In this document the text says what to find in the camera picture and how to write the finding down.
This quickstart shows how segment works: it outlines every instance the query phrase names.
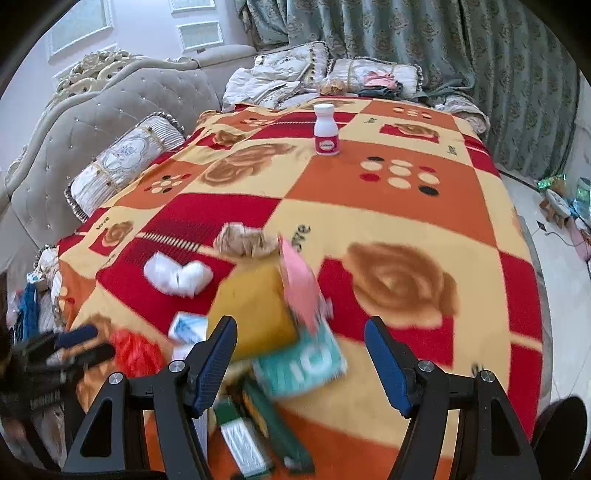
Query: orange and red checkered blanket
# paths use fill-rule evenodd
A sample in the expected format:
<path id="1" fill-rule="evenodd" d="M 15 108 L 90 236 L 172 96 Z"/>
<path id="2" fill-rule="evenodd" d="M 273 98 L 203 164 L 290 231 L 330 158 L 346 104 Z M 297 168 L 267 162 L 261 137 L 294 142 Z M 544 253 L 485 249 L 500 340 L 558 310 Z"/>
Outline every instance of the orange and red checkered blanket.
<path id="1" fill-rule="evenodd" d="M 448 372 L 492 370 L 531 434 L 542 364 L 536 281 L 485 147 L 447 113 L 329 101 L 340 137 L 332 157 L 315 155 L 313 102 L 202 114 L 181 148 L 60 242 L 60 302 L 70 324 L 93 322 L 103 336 L 126 327 L 169 355 L 176 312 L 207 314 L 236 266 L 214 252 L 214 238 L 225 222 L 242 222 L 292 238 L 333 301 L 330 327 L 348 373 L 281 404 L 318 478 L 386 478 L 404 437 L 407 422 L 389 406 L 363 344 L 363 324 L 375 314 L 419 358 Z M 156 251 L 182 264 L 203 261 L 213 282 L 194 299 L 157 292 L 142 273 Z M 105 364 L 80 383 L 86 407 L 114 368 Z M 456 429 L 452 413 L 441 475 Z M 235 471 L 219 435 L 209 452 L 214 477 Z"/>

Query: white wall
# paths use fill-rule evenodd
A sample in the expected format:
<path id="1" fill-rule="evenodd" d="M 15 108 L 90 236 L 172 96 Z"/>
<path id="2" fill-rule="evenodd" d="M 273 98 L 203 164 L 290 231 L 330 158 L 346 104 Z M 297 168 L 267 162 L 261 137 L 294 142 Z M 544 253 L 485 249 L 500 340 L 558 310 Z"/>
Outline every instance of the white wall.
<path id="1" fill-rule="evenodd" d="M 591 86 L 582 74 L 573 144 L 564 172 L 571 195 L 574 195 L 579 177 L 591 179 Z"/>
<path id="2" fill-rule="evenodd" d="M 53 76 L 86 53 L 117 44 L 123 50 L 157 59 L 190 56 L 183 53 L 176 25 L 208 20 L 220 22 L 226 45 L 249 43 L 234 0 L 216 0 L 215 9 L 174 15 L 168 0 L 111 0 L 111 11 L 114 29 L 86 38 L 51 60 L 44 36 L 22 62 L 0 98 L 0 170 L 6 172 L 28 143 L 55 91 Z"/>

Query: small stool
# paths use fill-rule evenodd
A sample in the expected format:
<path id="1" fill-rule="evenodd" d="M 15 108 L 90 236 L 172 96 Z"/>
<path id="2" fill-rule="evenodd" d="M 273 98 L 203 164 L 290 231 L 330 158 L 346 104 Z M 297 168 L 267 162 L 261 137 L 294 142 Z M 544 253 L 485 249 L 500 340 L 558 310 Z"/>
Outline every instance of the small stool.
<path id="1" fill-rule="evenodd" d="M 558 228 L 562 228 L 564 221 L 570 217 L 569 204 L 558 193 L 550 189 L 546 190 L 545 198 L 540 202 L 540 208 L 542 210 L 547 209 L 545 212 L 546 220 L 549 222 L 556 220 Z"/>

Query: bottle label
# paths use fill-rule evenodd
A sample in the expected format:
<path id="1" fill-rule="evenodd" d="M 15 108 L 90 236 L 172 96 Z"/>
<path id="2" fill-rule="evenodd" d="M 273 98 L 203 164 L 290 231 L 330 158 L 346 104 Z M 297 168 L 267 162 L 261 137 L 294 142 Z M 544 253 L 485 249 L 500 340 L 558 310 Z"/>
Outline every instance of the bottle label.
<path id="1" fill-rule="evenodd" d="M 316 153 L 321 155 L 330 155 L 339 151 L 339 136 L 334 137 L 314 137 L 316 142 Z"/>

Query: red plastic bag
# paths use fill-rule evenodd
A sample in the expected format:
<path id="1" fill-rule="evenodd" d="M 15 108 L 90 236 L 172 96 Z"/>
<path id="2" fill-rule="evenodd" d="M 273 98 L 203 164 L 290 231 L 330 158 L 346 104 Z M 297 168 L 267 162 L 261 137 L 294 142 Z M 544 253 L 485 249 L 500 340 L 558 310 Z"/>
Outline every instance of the red plastic bag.
<path id="1" fill-rule="evenodd" d="M 109 341 L 115 347 L 117 369 L 128 378 L 154 375 L 164 366 L 158 344 L 137 332 L 116 330 Z"/>

